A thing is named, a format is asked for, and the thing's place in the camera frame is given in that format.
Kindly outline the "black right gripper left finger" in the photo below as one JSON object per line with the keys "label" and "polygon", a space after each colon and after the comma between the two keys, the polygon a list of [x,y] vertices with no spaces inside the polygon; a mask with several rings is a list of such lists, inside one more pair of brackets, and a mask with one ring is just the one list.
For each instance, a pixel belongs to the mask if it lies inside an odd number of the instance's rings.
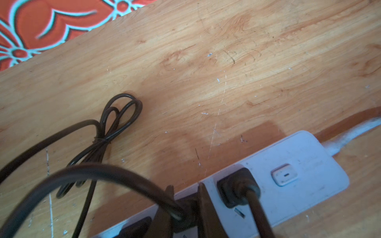
{"label": "black right gripper left finger", "polygon": [[169,185],[165,189],[166,195],[169,197],[169,205],[159,206],[155,217],[145,233],[145,238],[172,238],[173,226],[171,214],[173,212],[174,187]]}

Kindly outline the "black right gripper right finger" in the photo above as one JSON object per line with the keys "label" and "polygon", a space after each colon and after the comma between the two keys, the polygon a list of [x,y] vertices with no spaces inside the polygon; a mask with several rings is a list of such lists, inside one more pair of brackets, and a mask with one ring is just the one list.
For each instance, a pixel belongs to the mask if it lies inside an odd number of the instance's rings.
{"label": "black right gripper right finger", "polygon": [[197,235],[199,238],[227,238],[204,183],[197,190]]}

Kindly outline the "white power strip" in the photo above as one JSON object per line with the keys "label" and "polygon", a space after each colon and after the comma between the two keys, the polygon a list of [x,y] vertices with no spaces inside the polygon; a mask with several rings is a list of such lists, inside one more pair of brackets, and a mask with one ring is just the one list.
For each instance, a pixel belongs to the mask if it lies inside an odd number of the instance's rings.
{"label": "white power strip", "polygon": [[309,132],[299,131],[202,180],[230,238],[258,235],[249,206],[228,208],[217,182],[248,169],[260,187],[260,202],[272,227],[348,188],[346,172]]}

